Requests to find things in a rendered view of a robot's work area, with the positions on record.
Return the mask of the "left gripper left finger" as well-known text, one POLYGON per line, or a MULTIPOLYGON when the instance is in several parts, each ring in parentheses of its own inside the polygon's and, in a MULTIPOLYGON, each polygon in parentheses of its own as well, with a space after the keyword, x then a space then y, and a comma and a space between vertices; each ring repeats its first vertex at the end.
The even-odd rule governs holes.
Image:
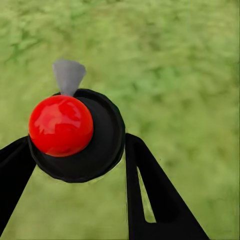
POLYGON ((31 154, 28 136, 0 150, 0 236, 36 164, 31 154))

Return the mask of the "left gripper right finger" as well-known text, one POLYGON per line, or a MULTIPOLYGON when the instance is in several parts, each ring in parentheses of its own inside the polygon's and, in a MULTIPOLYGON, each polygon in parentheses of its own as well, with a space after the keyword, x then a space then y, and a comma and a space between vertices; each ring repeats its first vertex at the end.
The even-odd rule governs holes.
POLYGON ((129 240, 210 240, 145 142, 125 134, 129 240), (147 222, 137 167, 155 215, 147 222))

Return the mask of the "pesticide atomizer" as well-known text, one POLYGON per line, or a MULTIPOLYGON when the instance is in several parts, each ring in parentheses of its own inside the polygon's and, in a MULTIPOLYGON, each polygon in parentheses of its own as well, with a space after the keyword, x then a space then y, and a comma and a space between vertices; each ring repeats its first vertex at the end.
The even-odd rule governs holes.
POLYGON ((125 153, 126 128, 119 108, 104 94, 78 88, 86 66, 61 59, 52 64, 60 89, 41 101, 28 120, 30 153, 54 179, 85 183, 107 174, 125 153))

